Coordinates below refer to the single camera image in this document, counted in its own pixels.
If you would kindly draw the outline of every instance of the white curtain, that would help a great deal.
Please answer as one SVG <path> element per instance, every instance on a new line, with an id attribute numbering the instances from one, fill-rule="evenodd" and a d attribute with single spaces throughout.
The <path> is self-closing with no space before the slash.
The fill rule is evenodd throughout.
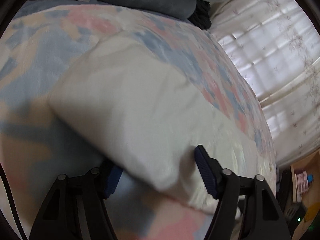
<path id="1" fill-rule="evenodd" d="M 320 37 L 294 0 L 231 0 L 210 29 L 256 94 L 285 166 L 320 145 Z"/>

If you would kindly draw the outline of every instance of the floral pattern curtain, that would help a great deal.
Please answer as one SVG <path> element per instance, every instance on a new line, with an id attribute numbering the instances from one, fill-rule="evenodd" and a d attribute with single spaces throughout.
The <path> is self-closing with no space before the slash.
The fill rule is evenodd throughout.
<path id="1" fill-rule="evenodd" d="M 320 36 L 294 0 L 213 6 L 210 32 L 258 97 L 286 166 L 320 146 Z"/>

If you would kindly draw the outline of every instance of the black cable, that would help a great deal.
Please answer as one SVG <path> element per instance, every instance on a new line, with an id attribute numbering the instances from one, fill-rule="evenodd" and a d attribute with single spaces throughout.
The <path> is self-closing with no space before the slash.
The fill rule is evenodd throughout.
<path id="1" fill-rule="evenodd" d="M 10 189 L 10 186 L 9 186 L 9 182 L 8 182 L 8 179 L 7 179 L 6 175 L 5 175 L 5 173 L 4 173 L 4 169 L 2 168 L 1 163 L 0 163 L 0 177 L 1 177 L 3 185 L 4 185 L 4 189 L 5 189 L 6 193 L 7 193 L 7 197 L 8 197 L 8 200 L 9 200 L 9 205 L 10 205 L 11 212 L 12 212 L 12 215 L 13 215 L 13 218 L 14 218 L 14 222 L 17 225 L 17 228 L 18 228 L 18 231 L 19 231 L 19 233 L 21 235 L 21 238 L 22 238 L 22 240 L 28 240 L 25 232 L 23 231 L 23 228 L 22 228 L 19 216 L 18 216 L 18 212 L 17 212 L 17 209 L 16 209 L 16 205 L 14 204 L 14 199 L 13 199 L 12 192 L 11 192 L 11 189 Z"/>

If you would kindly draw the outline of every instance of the curtain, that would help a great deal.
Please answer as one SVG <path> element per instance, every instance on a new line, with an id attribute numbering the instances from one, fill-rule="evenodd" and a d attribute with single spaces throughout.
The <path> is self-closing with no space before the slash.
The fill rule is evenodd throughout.
<path id="1" fill-rule="evenodd" d="M 284 167 L 320 145 L 320 37 L 294 0 L 231 0 L 210 33 L 252 87 Z"/>

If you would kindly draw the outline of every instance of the mattress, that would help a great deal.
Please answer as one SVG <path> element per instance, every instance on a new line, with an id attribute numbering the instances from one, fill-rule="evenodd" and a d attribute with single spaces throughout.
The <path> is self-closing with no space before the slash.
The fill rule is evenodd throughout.
<path id="1" fill-rule="evenodd" d="M 257 156 L 242 153 L 235 161 L 242 170 L 253 166 L 275 190 L 275 153 L 259 102 L 208 32 L 117 6 L 63 5 L 16 18 L 0 40 L 0 161 L 27 235 L 58 174 L 82 175 L 103 160 L 55 117 L 47 105 L 48 92 L 101 37 L 137 26 L 142 30 L 135 33 L 137 39 L 179 68 L 213 107 L 255 142 Z M 5 195 L 2 185 L 0 195 Z M 105 204 L 118 239 L 125 240 L 203 239 L 212 219 L 127 173 Z M 16 230 L 5 197 L 0 208 Z"/>

